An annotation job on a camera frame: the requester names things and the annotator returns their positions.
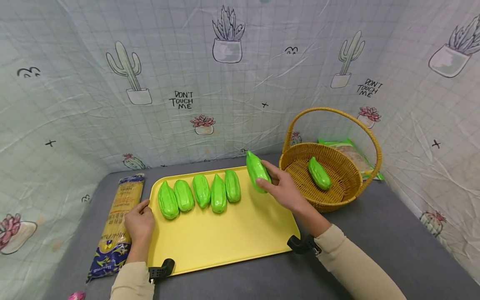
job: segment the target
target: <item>person's left hand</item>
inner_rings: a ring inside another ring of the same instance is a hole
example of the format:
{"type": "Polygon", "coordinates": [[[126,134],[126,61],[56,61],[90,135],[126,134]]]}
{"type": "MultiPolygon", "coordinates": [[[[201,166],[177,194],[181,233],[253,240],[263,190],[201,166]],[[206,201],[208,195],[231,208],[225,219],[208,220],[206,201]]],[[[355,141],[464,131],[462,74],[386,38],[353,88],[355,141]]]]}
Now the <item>person's left hand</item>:
{"type": "Polygon", "coordinates": [[[155,220],[149,203],[150,200],[143,200],[125,215],[125,227],[134,244],[150,243],[155,220]]]}

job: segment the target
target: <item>cactus drawing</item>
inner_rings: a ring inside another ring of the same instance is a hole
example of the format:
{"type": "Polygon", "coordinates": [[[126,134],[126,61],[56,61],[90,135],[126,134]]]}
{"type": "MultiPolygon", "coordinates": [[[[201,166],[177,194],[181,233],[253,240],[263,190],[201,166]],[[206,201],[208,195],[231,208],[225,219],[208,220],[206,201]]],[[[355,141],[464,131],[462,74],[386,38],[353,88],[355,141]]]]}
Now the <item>cactus drawing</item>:
{"type": "Polygon", "coordinates": [[[121,42],[115,42],[115,50],[117,51],[120,66],[117,65],[112,55],[108,52],[107,61],[115,74],[127,77],[130,82],[132,88],[127,89],[127,95],[130,102],[135,105],[151,104],[152,97],[150,96],[150,92],[147,88],[141,88],[137,80],[137,75],[142,71],[142,65],[140,64],[138,55],[135,52],[132,52],[132,64],[128,58],[127,51],[121,42]]]}
{"type": "Polygon", "coordinates": [[[123,164],[129,169],[145,170],[150,168],[149,166],[145,166],[145,164],[138,158],[133,157],[133,154],[127,153],[127,154],[124,154],[123,157],[125,158],[123,160],[123,164]]]}
{"type": "Polygon", "coordinates": [[[452,78],[460,74],[470,57],[480,51],[480,14],[466,28],[453,30],[448,44],[435,52],[428,66],[441,76],[452,78]]]}
{"type": "Polygon", "coordinates": [[[447,219],[438,211],[435,211],[435,213],[426,211],[420,216],[420,221],[433,236],[438,237],[444,229],[444,222],[447,219]]]}
{"type": "Polygon", "coordinates": [[[301,143],[301,136],[300,136],[300,132],[298,131],[294,131],[292,132],[292,142],[291,142],[291,145],[296,145],[296,144],[300,144],[301,143]]]}
{"type": "Polygon", "coordinates": [[[361,30],[359,30],[357,34],[355,34],[355,36],[353,37],[353,40],[350,43],[350,47],[348,47],[348,50],[348,40],[345,40],[345,42],[343,42],[342,48],[340,49],[340,53],[338,55],[338,59],[343,62],[342,70],[340,70],[340,73],[337,73],[333,76],[333,80],[330,85],[331,88],[340,88],[347,86],[348,80],[352,75],[352,73],[347,73],[348,68],[350,67],[350,63],[359,57],[360,53],[363,50],[363,47],[365,46],[365,41],[362,41],[359,44],[360,38],[361,30]]]}
{"type": "Polygon", "coordinates": [[[237,25],[237,16],[230,7],[222,6],[220,20],[212,20],[216,39],[213,43],[213,58],[222,63],[237,63],[241,60],[240,39],[245,32],[245,24],[237,25]]]}

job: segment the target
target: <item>basket handle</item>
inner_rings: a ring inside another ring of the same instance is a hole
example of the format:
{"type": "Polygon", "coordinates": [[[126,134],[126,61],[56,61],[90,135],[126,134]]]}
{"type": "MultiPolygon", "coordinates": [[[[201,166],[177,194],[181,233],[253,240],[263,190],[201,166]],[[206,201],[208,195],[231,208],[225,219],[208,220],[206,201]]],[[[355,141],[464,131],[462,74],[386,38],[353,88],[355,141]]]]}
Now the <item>basket handle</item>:
{"type": "Polygon", "coordinates": [[[283,144],[282,154],[285,153],[288,149],[291,148],[290,144],[291,144],[291,141],[292,141],[292,133],[293,133],[293,127],[295,126],[295,122],[297,122],[297,120],[301,116],[303,116],[303,115],[305,115],[309,112],[317,111],[317,110],[331,111],[331,112],[337,113],[341,116],[344,116],[345,118],[348,118],[348,119],[354,121],[357,125],[359,125],[368,134],[368,136],[370,137],[370,139],[373,142],[373,146],[375,146],[375,151],[376,151],[376,154],[377,154],[377,161],[375,163],[375,167],[373,168],[373,171],[370,173],[370,176],[367,178],[367,180],[365,180],[363,182],[359,191],[355,194],[355,197],[358,197],[365,190],[365,188],[370,184],[370,182],[375,178],[375,176],[377,176],[378,171],[380,171],[380,166],[382,165],[382,151],[381,151],[380,145],[378,144],[378,141],[375,138],[375,136],[373,135],[372,131],[370,129],[368,129],[367,126],[365,126],[365,124],[363,124],[362,122],[360,122],[359,120],[357,120],[353,116],[351,116],[351,115],[349,115],[349,114],[347,114],[347,113],[345,113],[341,110],[335,109],[335,108],[325,108],[325,107],[309,108],[307,110],[302,111],[301,113],[299,113],[293,119],[292,123],[288,127],[287,138],[285,139],[285,143],[283,144]]]}

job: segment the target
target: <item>wicker basket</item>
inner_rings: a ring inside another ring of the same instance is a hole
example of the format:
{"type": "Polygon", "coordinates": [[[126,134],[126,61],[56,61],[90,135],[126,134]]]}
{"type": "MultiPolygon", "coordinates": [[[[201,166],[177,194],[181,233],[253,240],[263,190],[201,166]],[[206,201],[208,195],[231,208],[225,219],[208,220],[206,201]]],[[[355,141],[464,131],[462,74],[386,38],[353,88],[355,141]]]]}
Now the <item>wicker basket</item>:
{"type": "Polygon", "coordinates": [[[382,151],[370,129],[353,116],[334,108],[310,108],[298,114],[288,128],[279,162],[280,169],[292,176],[301,194],[321,213],[337,210],[355,200],[377,176],[381,164],[382,151]],[[349,118],[362,127],[371,138],[377,153],[377,161],[370,177],[365,182],[350,158],[332,147],[316,143],[290,145],[295,122],[304,114],[316,110],[331,111],[349,118]],[[312,156],[324,167],[330,177],[332,186],[327,191],[317,187],[308,172],[308,162],[312,156]]]}

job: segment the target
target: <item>yellow tray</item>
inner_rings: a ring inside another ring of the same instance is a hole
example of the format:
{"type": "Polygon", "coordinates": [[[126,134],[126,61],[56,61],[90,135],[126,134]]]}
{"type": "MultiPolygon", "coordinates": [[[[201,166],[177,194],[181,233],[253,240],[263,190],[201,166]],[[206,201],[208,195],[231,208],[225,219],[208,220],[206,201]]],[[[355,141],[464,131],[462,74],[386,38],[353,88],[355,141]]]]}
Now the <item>yellow tray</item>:
{"type": "Polygon", "coordinates": [[[172,275],[241,262],[290,251],[287,241],[300,232],[292,213],[280,206],[269,194],[257,193],[250,182],[247,167],[231,168],[240,181],[241,200],[228,203],[222,214],[210,206],[195,208],[173,220],[160,212],[158,190],[164,181],[173,188],[183,179],[190,184],[196,174],[204,174],[212,183],[214,175],[225,179],[225,169],[164,177],[157,180],[150,194],[150,208],[156,221],[148,256],[149,267],[160,267],[163,261],[175,261],[172,275]]]}

